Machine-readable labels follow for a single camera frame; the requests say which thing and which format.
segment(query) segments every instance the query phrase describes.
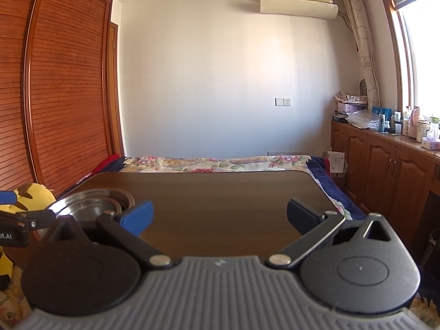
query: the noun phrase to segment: yellow plush toy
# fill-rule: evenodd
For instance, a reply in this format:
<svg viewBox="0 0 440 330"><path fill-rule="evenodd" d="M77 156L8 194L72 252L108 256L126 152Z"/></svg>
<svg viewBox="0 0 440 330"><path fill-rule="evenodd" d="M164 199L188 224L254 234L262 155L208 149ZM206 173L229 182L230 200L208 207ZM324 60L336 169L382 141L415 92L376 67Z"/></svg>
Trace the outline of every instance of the yellow plush toy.
<svg viewBox="0 0 440 330"><path fill-rule="evenodd" d="M0 205L0 211L17 213L44 210L55 202L55 197L45 186L38 183L26 184L14 190L17 202L13 205ZM6 289L12 276L12 262L0 247L0 290Z"/></svg>

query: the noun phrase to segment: gray ribbed plate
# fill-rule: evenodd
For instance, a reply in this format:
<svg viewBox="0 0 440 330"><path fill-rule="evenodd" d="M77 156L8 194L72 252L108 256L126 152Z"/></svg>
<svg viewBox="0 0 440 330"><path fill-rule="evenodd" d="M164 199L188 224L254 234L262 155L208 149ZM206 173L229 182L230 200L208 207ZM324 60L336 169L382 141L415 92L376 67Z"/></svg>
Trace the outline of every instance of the gray ribbed plate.
<svg viewBox="0 0 440 330"><path fill-rule="evenodd" d="M183 258L150 272L124 303L100 314L65 318L35 310L18 330L428 329L404 310L382 318L348 316L315 303L293 273L258 257Z"/></svg>

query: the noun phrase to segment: window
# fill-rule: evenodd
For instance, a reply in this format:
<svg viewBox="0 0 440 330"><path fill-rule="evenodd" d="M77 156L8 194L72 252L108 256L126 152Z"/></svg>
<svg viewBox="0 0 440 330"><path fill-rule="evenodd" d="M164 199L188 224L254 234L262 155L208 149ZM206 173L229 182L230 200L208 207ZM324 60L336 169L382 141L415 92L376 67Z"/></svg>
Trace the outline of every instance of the window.
<svg viewBox="0 0 440 330"><path fill-rule="evenodd" d="M440 0L416 0L400 8L408 35L414 105L440 117Z"/></svg>

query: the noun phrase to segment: clear plastic wrap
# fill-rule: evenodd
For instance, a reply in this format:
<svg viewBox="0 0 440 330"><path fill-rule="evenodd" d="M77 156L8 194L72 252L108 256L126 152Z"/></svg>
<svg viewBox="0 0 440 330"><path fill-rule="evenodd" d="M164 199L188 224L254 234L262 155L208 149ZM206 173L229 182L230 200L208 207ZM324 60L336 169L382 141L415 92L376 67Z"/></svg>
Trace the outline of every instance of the clear plastic wrap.
<svg viewBox="0 0 440 330"><path fill-rule="evenodd" d="M359 129L377 130L379 128L379 116L368 110L360 110L349 114L346 120Z"/></svg>

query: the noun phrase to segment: stainless steel bowl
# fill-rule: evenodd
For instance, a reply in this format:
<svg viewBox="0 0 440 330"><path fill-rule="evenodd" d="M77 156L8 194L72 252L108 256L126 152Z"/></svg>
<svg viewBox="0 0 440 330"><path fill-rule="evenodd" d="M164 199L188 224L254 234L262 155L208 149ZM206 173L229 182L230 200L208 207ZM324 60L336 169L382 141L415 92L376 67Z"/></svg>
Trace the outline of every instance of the stainless steel bowl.
<svg viewBox="0 0 440 330"><path fill-rule="evenodd" d="M69 194L47 207L57 217L71 215L78 222L91 222L104 211L121 213L133 207L133 196L122 189L88 189ZM40 237L47 229L38 230Z"/></svg>

